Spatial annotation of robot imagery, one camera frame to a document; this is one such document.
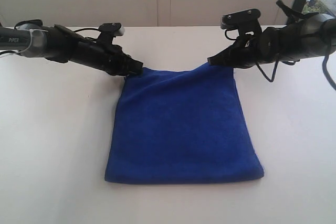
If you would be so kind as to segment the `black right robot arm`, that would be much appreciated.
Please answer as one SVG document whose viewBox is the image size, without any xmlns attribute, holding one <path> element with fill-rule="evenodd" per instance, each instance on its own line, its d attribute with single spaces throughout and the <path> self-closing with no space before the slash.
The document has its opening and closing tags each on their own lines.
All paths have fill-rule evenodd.
<svg viewBox="0 0 336 224">
<path fill-rule="evenodd" d="M 328 46 L 335 52 L 335 19 L 316 14 L 282 28 L 267 27 L 255 35 L 238 36 L 235 42 L 209 57 L 211 66 L 250 68 L 273 62 L 296 62 L 322 57 Z"/>
</svg>

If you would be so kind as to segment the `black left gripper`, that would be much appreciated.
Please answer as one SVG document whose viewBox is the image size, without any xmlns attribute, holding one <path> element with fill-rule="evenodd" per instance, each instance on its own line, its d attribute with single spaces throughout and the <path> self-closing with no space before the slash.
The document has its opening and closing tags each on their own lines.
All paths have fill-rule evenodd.
<svg viewBox="0 0 336 224">
<path fill-rule="evenodd" d="M 126 55 L 120 46 L 71 40 L 69 60 L 86 67 L 106 72 L 112 76 L 138 76 L 143 63 Z"/>
</svg>

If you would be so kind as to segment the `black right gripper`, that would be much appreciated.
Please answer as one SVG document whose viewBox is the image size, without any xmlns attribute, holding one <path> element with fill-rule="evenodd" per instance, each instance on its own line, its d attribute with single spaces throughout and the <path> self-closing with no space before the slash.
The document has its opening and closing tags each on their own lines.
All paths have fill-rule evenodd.
<svg viewBox="0 0 336 224">
<path fill-rule="evenodd" d="M 208 57 L 210 66 L 230 66 L 234 68 L 250 68 L 276 61 L 278 54 L 278 38 L 268 35 L 247 36 L 238 38 L 232 46 L 214 56 Z"/>
</svg>

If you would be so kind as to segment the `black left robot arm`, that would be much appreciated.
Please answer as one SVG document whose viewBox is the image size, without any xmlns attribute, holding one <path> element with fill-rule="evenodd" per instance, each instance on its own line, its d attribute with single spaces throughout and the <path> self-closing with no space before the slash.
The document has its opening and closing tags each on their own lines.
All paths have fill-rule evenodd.
<svg viewBox="0 0 336 224">
<path fill-rule="evenodd" d="M 26 58 L 44 58 L 58 63 L 74 62 L 111 76 L 139 75 L 143 63 L 125 54 L 113 39 L 123 36 L 121 23 L 104 23 L 96 28 L 98 37 L 84 37 L 82 29 L 62 25 L 47 27 L 42 20 L 17 23 L 14 28 L 1 27 L 1 54 Z"/>
</svg>

